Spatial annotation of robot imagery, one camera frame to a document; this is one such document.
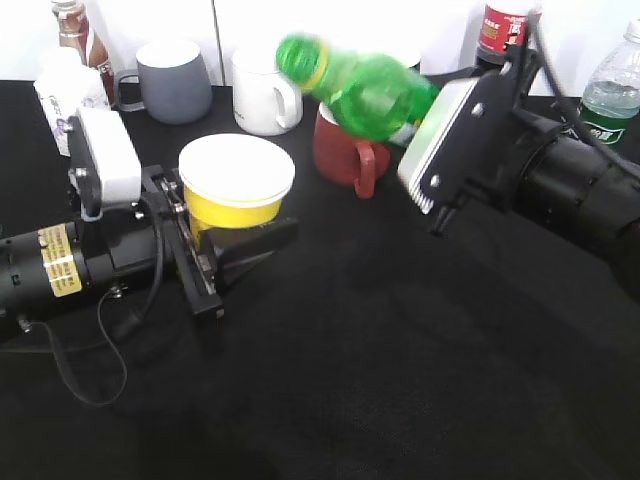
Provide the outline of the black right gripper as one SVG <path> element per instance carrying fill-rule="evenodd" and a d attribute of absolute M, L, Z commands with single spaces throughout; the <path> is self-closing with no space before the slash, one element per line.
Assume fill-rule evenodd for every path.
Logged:
<path fill-rule="evenodd" d="M 487 150 L 509 114 L 521 103 L 540 68 L 538 53 L 526 46 L 507 50 L 499 69 L 475 67 L 458 73 L 442 92 L 455 86 L 468 91 L 429 155 L 428 198 L 433 202 L 430 232 L 440 236 L 468 201 L 468 180 L 488 165 Z"/>

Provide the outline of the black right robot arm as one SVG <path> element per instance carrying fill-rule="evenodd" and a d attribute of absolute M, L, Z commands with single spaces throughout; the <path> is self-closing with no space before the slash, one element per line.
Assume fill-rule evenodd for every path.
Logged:
<path fill-rule="evenodd" d="M 422 174 L 440 234 L 468 200 L 513 211 L 605 261 L 631 296 L 639 293 L 639 167 L 613 162 L 562 124 L 523 107 L 541 67 L 511 46 L 502 69 L 476 69 L 476 86 Z"/>

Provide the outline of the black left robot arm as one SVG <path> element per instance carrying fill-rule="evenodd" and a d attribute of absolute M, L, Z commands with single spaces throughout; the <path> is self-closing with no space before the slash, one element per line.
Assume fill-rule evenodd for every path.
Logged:
<path fill-rule="evenodd" d="M 108 290 L 143 286 L 157 266 L 178 277 L 194 318 L 220 318 L 225 291 L 298 236 L 294 218 L 196 233 L 181 181 L 158 165 L 143 169 L 142 196 L 149 206 L 131 202 L 95 222 L 75 217 L 2 240 L 2 341 Z"/>

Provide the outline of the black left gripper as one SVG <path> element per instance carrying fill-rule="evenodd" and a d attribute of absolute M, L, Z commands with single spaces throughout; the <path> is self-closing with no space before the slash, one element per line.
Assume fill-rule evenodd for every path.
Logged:
<path fill-rule="evenodd" d="M 218 292 L 226 293 L 260 262 L 294 242 L 299 222 L 283 218 L 245 228 L 211 227 L 199 236 L 200 252 L 207 258 L 202 260 L 190 229 L 181 185 L 171 180 L 161 166 L 153 165 L 142 168 L 142 188 L 163 220 L 169 263 L 196 318 L 200 352 L 204 358 L 217 358 L 224 351 L 218 320 L 224 315 L 224 306 Z"/>

